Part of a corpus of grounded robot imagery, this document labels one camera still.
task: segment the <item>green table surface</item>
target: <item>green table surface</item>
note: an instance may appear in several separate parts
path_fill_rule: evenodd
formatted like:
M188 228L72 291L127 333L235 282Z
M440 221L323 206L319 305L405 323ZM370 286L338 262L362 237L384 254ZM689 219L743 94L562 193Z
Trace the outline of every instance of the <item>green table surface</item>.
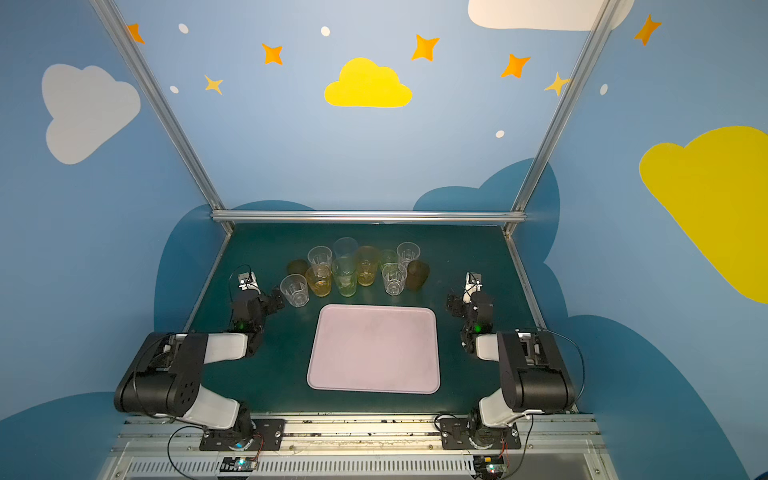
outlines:
M482 397L499 388L498 363L469 355L461 346L463 320L445 309L453 290L460 294L466 272L482 275L483 290L494 298L496 331L533 327L531 311L498 227L442 225L240 224L210 281L192 323L196 332L221 332L230 321L227 284L236 296L237 266L248 263L262 290L271 290L286 275L286 265L306 258L314 246L340 237L360 245L395 249L405 241L422 249L420 260L431 273L419 292L387 295L380 273L371 286L358 286L350 298L334 290L324 298L312 293L302 308L286 302L266 318L266 334L256 355L205 366L203 385L223 396L245 402L252 412L402 412L466 413ZM320 309L329 303L423 306L435 312L440 360L440 388L431 395L315 390L306 382Z

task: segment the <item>transparent cup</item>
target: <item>transparent cup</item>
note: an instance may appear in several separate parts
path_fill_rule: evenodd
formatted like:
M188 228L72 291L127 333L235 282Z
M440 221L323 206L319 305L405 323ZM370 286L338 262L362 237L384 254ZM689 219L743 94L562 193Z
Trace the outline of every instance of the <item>transparent cup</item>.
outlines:
M352 296L357 291L357 265L355 257L345 255L333 261L333 279L343 296Z
M379 271L379 249L365 245L357 249L357 283L362 286L370 286L376 281L376 272Z
M333 255L335 255L336 258L344 257L346 255L354 256L358 246L357 240L352 237L339 238L337 241L333 242Z
M315 295L322 297L331 293L333 276L330 266L324 263L312 265L304 274L304 278Z
M296 308L305 306L310 301L310 289L306 285L304 275L294 273L285 277L280 282L280 291L283 292L283 296L286 297L288 303Z
M399 295L406 286L408 271L402 263L387 263L382 266L384 290L389 295Z
M422 249L413 242L403 242L397 246L397 256L405 268L408 268L408 264L419 258L421 254Z
M331 262L333 261L333 253L331 252L330 248L323 245L318 245L317 247L314 247L312 250L310 250L310 252L306 255L306 259L310 261L310 265L312 266L331 266Z
M399 261L400 257L397 256L397 252L394 250L381 251L381 260L379 260L381 266L385 266L387 263L398 263Z

